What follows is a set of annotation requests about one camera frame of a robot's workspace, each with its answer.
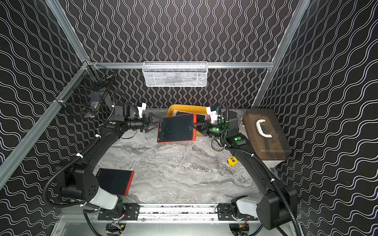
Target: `tape measure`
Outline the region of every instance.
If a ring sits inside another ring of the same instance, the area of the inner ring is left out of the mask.
[[[239,161],[236,159],[236,157],[229,157],[228,158],[228,163],[230,164],[230,166],[234,166],[238,163]]]

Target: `black wire basket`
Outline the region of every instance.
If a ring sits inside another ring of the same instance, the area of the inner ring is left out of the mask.
[[[75,118],[97,118],[115,77],[116,73],[111,69],[89,66],[61,103],[65,112]]]

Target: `white handle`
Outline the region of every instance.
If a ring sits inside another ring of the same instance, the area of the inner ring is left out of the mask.
[[[262,122],[265,122],[264,119],[261,119],[261,120],[258,120],[256,122],[256,128],[257,128],[257,131],[259,132],[259,134],[265,138],[271,138],[272,135],[271,134],[265,134],[264,131],[262,131],[262,128],[261,128],[261,123]]]

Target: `black patterned wall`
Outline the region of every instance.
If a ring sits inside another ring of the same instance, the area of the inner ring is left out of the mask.
[[[43,0],[0,1],[0,29],[2,163],[81,62]],[[1,236],[51,234],[59,212],[42,202],[42,188],[60,161],[83,150],[98,123],[74,120],[64,111],[54,118],[0,190]],[[55,186],[50,198],[61,202]]]
[[[250,108],[266,75],[266,69],[209,69],[206,87],[147,87],[141,70],[115,70],[113,91],[118,102],[145,102],[148,108],[168,108],[172,104],[218,106],[222,99],[231,108]]]
[[[94,62],[269,62],[298,0],[59,0]]]
[[[306,236],[378,235],[378,1],[313,0],[261,107],[293,153],[277,168]]]
[[[0,163],[81,62],[43,0],[0,1]]]

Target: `gray marble surface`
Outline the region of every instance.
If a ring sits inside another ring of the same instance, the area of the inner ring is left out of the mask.
[[[166,116],[167,110],[150,110]],[[123,137],[131,137],[127,131]],[[137,132],[132,139],[115,142],[98,162],[99,168],[135,171],[128,202],[221,203],[241,195],[259,196],[243,165],[231,167],[228,151],[216,152],[210,138],[193,142],[156,143],[157,129]]]

